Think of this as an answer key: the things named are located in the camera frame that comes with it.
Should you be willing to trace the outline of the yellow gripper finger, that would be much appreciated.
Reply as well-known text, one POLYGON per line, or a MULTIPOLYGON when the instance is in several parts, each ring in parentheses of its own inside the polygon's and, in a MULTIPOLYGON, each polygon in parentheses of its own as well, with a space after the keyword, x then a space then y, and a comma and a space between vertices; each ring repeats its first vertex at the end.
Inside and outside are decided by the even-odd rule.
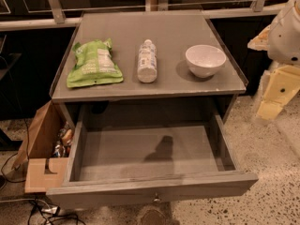
POLYGON ((255 38, 253 38, 247 47, 255 51, 267 51, 269 49, 268 36, 270 26, 267 25, 255 38))
POLYGON ((300 91, 300 67, 284 65, 270 73, 257 116, 274 120, 300 91))

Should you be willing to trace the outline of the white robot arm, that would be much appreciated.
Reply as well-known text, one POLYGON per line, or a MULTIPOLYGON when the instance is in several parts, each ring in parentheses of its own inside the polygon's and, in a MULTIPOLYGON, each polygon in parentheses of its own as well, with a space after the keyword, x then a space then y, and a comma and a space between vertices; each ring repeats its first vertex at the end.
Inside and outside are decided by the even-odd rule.
POLYGON ((300 0, 289 0, 247 47, 267 51, 278 67, 268 75, 257 116, 273 120, 300 90, 300 0))

